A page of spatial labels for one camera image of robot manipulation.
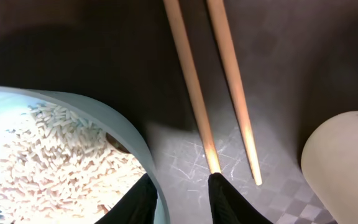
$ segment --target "chopstick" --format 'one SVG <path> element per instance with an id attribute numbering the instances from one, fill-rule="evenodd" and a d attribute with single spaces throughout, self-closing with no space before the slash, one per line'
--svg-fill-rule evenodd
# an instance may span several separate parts
<path id="1" fill-rule="evenodd" d="M 178 0 L 163 0 L 211 173 L 221 173 L 197 71 Z"/>
<path id="2" fill-rule="evenodd" d="M 224 3 L 223 0 L 207 0 L 207 4 L 252 175 L 256 185 L 260 185 L 262 184 L 262 176 L 260 174 L 254 134 L 252 133 L 246 96 L 242 87 L 240 69 L 234 51 Z"/>

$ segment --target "dark table surface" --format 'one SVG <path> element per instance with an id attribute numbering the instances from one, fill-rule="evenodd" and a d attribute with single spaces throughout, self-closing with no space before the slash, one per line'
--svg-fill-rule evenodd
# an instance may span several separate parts
<path id="1" fill-rule="evenodd" d="M 274 223 L 330 222 L 299 158 L 322 122 L 358 110 L 358 1 L 225 1 L 260 187 L 206 4 L 180 4 L 224 176 Z M 147 140 L 172 223 L 211 223 L 209 170 L 161 0 L 0 1 L 0 85 L 67 91 L 112 106 Z"/>

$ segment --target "pair of chopsticks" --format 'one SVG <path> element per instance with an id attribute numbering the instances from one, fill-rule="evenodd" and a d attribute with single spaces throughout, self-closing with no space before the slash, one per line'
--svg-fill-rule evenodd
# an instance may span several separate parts
<path id="1" fill-rule="evenodd" d="M 211 126 L 205 108 L 197 71 L 191 54 L 190 43 L 187 38 L 185 23 L 181 15 L 178 0 L 163 0 L 167 12 L 168 21 L 177 48 L 179 61 L 185 77 L 185 82 L 190 96 L 191 105 L 196 117 L 198 129 L 203 142 L 207 162 L 211 173 L 221 172 L 218 154 L 213 141 Z M 215 38 L 226 72 L 231 97 L 239 122 L 242 138 L 246 146 L 248 161 L 256 185 L 262 184 L 258 156 L 256 153 L 254 135 L 248 115 L 246 96 L 241 82 L 241 74 L 234 51 L 233 41 L 227 21 L 223 0 L 207 0 L 209 15 L 211 16 Z"/>

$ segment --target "bowl of rice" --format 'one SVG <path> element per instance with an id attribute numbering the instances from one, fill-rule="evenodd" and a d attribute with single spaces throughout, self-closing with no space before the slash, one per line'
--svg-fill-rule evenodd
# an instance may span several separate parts
<path id="1" fill-rule="evenodd" d="M 125 117 L 81 95 L 0 86 L 0 223 L 94 223 L 144 173 L 154 223 L 169 224 L 151 153 Z"/>

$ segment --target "rice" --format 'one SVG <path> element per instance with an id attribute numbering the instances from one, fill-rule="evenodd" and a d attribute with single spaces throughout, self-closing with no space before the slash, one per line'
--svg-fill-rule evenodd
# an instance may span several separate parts
<path id="1" fill-rule="evenodd" d="M 74 111 L 38 104 L 1 147 L 0 223 L 94 223 L 145 173 Z"/>

